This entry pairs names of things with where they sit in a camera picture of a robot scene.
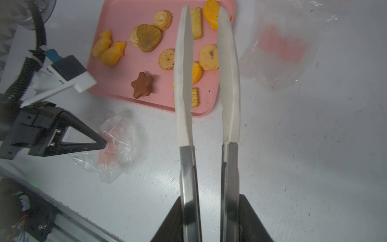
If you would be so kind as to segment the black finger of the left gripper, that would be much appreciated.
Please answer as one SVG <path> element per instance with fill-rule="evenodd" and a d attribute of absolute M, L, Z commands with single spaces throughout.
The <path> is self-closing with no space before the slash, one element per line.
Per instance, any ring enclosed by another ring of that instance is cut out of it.
<path fill-rule="evenodd" d="M 45 156 L 102 150 L 107 141 L 70 112 L 61 112 L 48 129 Z"/>

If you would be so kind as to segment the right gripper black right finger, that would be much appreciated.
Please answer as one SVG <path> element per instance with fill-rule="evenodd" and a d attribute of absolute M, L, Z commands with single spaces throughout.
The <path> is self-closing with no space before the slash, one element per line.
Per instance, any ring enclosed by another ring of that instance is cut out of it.
<path fill-rule="evenodd" d="M 239 241 L 273 242 L 245 195 L 239 196 Z"/>

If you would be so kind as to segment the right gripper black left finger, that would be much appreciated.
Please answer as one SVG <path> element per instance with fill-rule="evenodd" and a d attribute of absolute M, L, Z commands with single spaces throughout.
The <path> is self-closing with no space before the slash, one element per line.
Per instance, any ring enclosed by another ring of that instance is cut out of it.
<path fill-rule="evenodd" d="M 151 242 L 182 242 L 183 221 L 180 197 L 177 198 Z"/>

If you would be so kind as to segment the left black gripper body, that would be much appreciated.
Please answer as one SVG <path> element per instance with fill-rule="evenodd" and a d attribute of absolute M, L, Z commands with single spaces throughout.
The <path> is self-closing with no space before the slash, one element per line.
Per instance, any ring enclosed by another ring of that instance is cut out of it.
<path fill-rule="evenodd" d="M 1 158 L 13 160 L 23 148 L 32 156 L 65 154 L 60 124 L 65 110 L 44 101 L 18 108 L 1 104 Z"/>

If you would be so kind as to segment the brown star cookie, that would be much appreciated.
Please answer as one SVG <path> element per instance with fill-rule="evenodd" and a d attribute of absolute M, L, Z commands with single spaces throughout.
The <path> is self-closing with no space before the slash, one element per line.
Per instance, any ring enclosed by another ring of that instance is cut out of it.
<path fill-rule="evenodd" d="M 152 92 L 154 78 L 147 76 L 144 72 L 140 72 L 138 78 L 131 82 L 131 86 L 134 89 L 133 97 L 135 99 L 141 96 L 149 96 Z"/>

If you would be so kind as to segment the steel tongs with white tips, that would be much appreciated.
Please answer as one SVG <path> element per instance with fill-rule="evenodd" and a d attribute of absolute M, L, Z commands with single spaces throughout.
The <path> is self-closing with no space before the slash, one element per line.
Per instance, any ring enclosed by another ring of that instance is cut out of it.
<path fill-rule="evenodd" d="M 228 11 L 218 15 L 217 48 L 220 69 L 223 144 L 221 178 L 220 240 L 239 240 L 240 75 L 236 46 Z M 202 240 L 195 147 L 192 136 L 193 35 L 189 8 L 183 7 L 177 33 L 174 60 L 174 106 L 180 150 L 180 200 L 183 239 Z"/>

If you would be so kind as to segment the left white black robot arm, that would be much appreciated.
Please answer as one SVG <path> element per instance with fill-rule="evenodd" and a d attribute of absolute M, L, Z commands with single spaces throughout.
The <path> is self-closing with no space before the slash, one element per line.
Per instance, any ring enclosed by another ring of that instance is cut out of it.
<path fill-rule="evenodd" d="M 97 82 L 76 59 L 47 47 L 42 12 L 26 1 L 36 48 L 25 58 L 18 78 L 1 94 L 1 158 L 13 160 L 23 148 L 32 156 L 57 156 L 102 150 L 107 141 L 69 111 L 47 99 L 69 88 L 79 93 Z"/>

